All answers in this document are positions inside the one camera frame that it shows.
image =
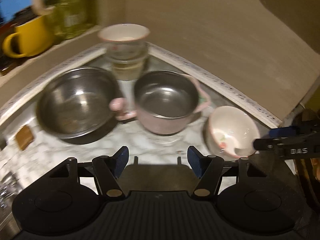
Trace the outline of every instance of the screw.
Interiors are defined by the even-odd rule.
[[[198,188],[193,193],[198,197],[206,197],[210,195],[210,191],[205,188]]]
[[[107,191],[107,196],[109,197],[120,197],[122,195],[122,191],[119,189],[109,189]]]

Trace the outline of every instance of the yellow mug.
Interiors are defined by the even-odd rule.
[[[32,57],[52,46],[53,34],[47,29],[44,16],[38,16],[31,21],[16,26],[15,33],[4,39],[2,50],[12,58]],[[18,47],[21,54],[12,51],[12,38],[17,36]]]

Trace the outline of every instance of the bowl rim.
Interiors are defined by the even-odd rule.
[[[243,110],[241,110],[241,109],[239,109],[239,108],[237,108],[237,107],[234,107],[234,106],[218,106],[218,107],[215,108],[215,109],[211,112],[211,114],[209,115],[208,123],[207,123],[207,132],[210,133],[211,139],[213,140],[213,142],[214,142],[218,147],[219,147],[219,144],[217,143],[217,141],[216,141],[216,139],[215,139],[215,136],[214,136],[213,133],[212,133],[212,129],[211,129],[211,127],[210,127],[210,123],[211,123],[213,114],[214,114],[215,112],[217,112],[217,109],[221,109],[221,108],[229,108],[229,109],[232,108],[232,109],[236,109],[236,111],[240,111],[240,112],[242,112],[243,114],[246,114],[246,115],[248,116],[250,122],[252,122],[253,127],[255,127],[255,129],[256,129],[256,131],[257,131],[257,133],[258,133],[258,137],[257,137],[257,138],[260,138],[260,132],[259,132],[259,129],[258,129],[257,125],[254,123],[253,119],[252,119],[245,111],[243,111]],[[248,156],[252,155],[252,154],[248,154],[248,156],[239,156],[239,155],[237,155],[237,154],[228,152],[227,150],[223,150],[223,153],[226,154],[226,155],[228,155],[229,157],[236,158],[236,159],[239,159],[239,158],[241,158],[241,157],[248,157]]]
[[[176,120],[176,119],[182,119],[182,118],[191,116],[191,115],[193,114],[194,110],[196,109],[196,107],[195,107],[192,111],[190,111],[190,113],[185,114],[184,116],[167,117],[167,116],[163,116],[163,115],[159,115],[159,114],[153,113],[152,111],[149,111],[149,110],[145,109],[145,108],[142,107],[139,103],[137,103],[137,100],[136,100],[136,99],[137,99],[137,98],[136,98],[136,85],[137,85],[138,81],[139,81],[140,79],[142,79],[143,77],[145,77],[145,76],[147,76],[147,75],[150,75],[150,74],[153,74],[153,73],[164,73],[164,74],[178,75],[178,76],[186,79],[188,82],[190,82],[190,84],[191,84],[192,86],[195,87],[195,89],[196,89],[196,91],[197,91],[197,93],[198,93],[198,103],[197,103],[196,107],[199,105],[199,91],[197,90],[197,88],[196,88],[196,86],[193,84],[193,82],[192,82],[190,79],[188,79],[186,76],[182,75],[181,73],[178,73],[178,72],[175,72],[175,71],[172,71],[172,70],[155,70],[155,71],[146,72],[146,73],[144,73],[143,75],[141,75],[141,76],[136,80],[136,82],[134,83],[134,87],[133,87],[134,103],[135,103],[135,105],[137,105],[139,108],[141,108],[141,109],[142,109],[143,111],[145,111],[146,113],[148,113],[148,114],[150,114],[150,115],[152,115],[152,116],[154,116],[154,117],[159,117],[159,118],[162,118],[162,119],[175,119],[175,120]]]
[[[103,32],[104,30],[106,30],[106,29],[108,29],[108,28],[110,29],[111,27],[120,26],[120,25],[122,25],[122,26],[133,26],[133,25],[135,25],[135,26],[143,27],[143,28],[146,30],[146,34],[145,34],[144,36],[139,37],[139,38],[132,39],[132,40],[127,40],[127,41],[110,40],[110,39],[104,38],[104,37],[102,36],[102,32]],[[145,39],[146,37],[148,37],[149,34],[150,34],[150,30],[149,30],[147,27],[143,26],[143,25],[134,24],[134,23],[119,23],[119,24],[113,24],[113,25],[110,25],[110,26],[107,26],[107,27],[101,29],[101,30],[98,32],[98,37],[99,37],[101,40],[103,40],[103,41],[114,42],[114,43],[123,43],[123,44],[125,44],[125,43],[131,43],[131,42],[134,42],[134,41],[143,40],[143,39]]]
[[[82,70],[82,69],[99,70],[99,71],[103,72],[104,74],[106,74],[108,76],[108,78],[111,79],[111,82],[115,86],[115,91],[116,91],[115,98],[116,97],[121,97],[121,95],[117,95],[117,90],[119,90],[119,86],[118,86],[118,83],[117,83],[115,77],[113,76],[113,74],[110,71],[108,71],[106,69],[103,69],[103,68],[100,68],[100,67],[81,66],[81,67],[77,67],[77,68],[73,68],[73,69],[67,70],[67,71],[57,75],[56,77],[54,77],[52,80],[50,80],[46,84],[46,86],[43,88],[43,90],[39,93],[39,99],[38,99],[38,101],[36,103],[36,119],[37,119],[39,125],[41,126],[41,128],[43,130],[45,130],[47,133],[49,133],[49,134],[51,134],[53,136],[58,137],[61,140],[74,139],[74,138],[78,138],[78,137],[90,134],[90,133],[94,132],[95,130],[97,130],[98,128],[100,128],[103,125],[105,125],[105,123],[109,120],[109,118],[106,117],[102,122],[100,122],[97,125],[94,125],[93,127],[89,128],[89,129],[86,129],[86,130],[83,130],[83,131],[80,131],[80,132],[77,132],[77,133],[70,133],[70,134],[56,132],[56,131],[52,130],[51,128],[49,128],[45,124],[45,122],[43,121],[43,118],[41,117],[41,114],[40,114],[41,113],[41,110],[40,110],[41,100],[43,99],[43,97],[44,97],[44,95],[45,95],[45,93],[47,91],[51,91],[51,90],[49,90],[50,85],[52,85],[53,82],[56,82],[57,80],[59,80],[64,75],[66,75],[68,73],[71,73],[71,72],[74,72],[74,71],[77,71],[77,70]],[[110,112],[113,115],[113,117],[115,117],[116,113],[113,112],[113,111],[110,111]]]

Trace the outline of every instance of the beige wall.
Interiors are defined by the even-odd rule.
[[[98,0],[98,24],[109,26],[125,22],[125,0]]]
[[[320,0],[125,2],[126,22],[150,28],[149,41],[222,78],[280,119],[320,74]]]

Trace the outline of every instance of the pink pot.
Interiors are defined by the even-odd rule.
[[[160,70],[140,77],[134,86],[136,110],[124,112],[125,98],[115,98],[110,109],[116,111],[116,119],[133,117],[152,133],[168,135],[183,130],[194,113],[211,103],[198,80],[176,72]]]

